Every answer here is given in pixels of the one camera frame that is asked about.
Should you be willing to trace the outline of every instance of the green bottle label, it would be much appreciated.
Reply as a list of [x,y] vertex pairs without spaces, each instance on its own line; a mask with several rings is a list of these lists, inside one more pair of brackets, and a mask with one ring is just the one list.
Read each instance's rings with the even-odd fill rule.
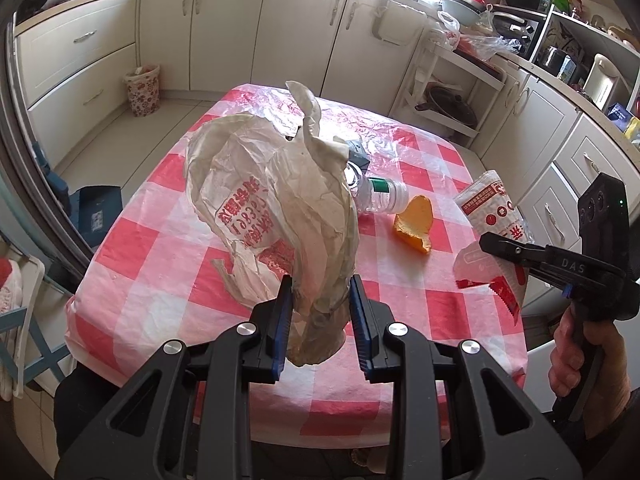
[[373,187],[373,191],[378,193],[389,192],[389,184],[384,178],[377,178],[375,176],[370,176],[369,181]]

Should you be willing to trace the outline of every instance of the plastic bottle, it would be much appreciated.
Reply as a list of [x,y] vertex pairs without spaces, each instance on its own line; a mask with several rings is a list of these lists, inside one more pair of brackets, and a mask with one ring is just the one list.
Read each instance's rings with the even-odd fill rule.
[[409,204],[409,190],[404,182],[365,176],[352,162],[347,162],[344,176],[358,213],[401,213]]

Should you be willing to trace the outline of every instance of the food packaging bag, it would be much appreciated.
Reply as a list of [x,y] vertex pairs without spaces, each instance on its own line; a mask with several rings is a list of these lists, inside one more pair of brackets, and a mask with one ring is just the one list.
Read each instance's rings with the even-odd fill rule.
[[186,193],[231,254],[230,272],[212,264],[239,303],[272,300],[292,276],[287,357],[302,366],[344,343],[358,223],[344,177],[349,147],[319,139],[318,102],[300,83],[287,87],[304,113],[296,136],[286,140],[251,114],[203,124],[187,148]]
[[[495,171],[483,173],[454,200],[478,237],[491,232],[522,244],[533,242],[524,218]],[[527,290],[526,269],[485,253],[478,242],[473,242],[458,253],[453,274],[459,288],[488,284],[517,322]]]

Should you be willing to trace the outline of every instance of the floral trash can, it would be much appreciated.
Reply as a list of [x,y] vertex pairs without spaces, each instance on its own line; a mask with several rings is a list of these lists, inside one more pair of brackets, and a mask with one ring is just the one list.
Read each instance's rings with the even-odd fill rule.
[[129,105],[136,117],[152,114],[160,107],[160,66],[139,66],[124,76]]

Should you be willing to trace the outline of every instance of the table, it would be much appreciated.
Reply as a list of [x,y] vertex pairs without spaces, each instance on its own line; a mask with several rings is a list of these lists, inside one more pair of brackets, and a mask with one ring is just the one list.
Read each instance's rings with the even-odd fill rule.
[[[359,218],[356,272],[367,295],[389,304],[397,320],[433,340],[478,340],[522,386],[527,363],[522,322],[514,323],[487,286],[459,290],[452,274],[455,255],[475,239],[453,201],[471,183],[456,149],[440,137],[371,112],[318,101],[321,135],[357,133],[377,153],[372,174],[401,179],[412,196],[424,194],[433,204],[428,256],[393,235],[392,216]],[[166,340],[207,342],[249,315],[210,264],[229,261],[229,254],[198,220],[183,177],[191,134],[205,121],[246,111],[267,117],[286,134],[302,124],[302,112],[286,90],[243,85],[230,91],[135,193],[67,304],[69,349],[115,384],[124,384]],[[345,345],[324,363],[297,368],[287,362],[276,385],[252,384],[254,440],[325,448],[388,443],[392,386],[365,382],[350,325],[346,331]]]

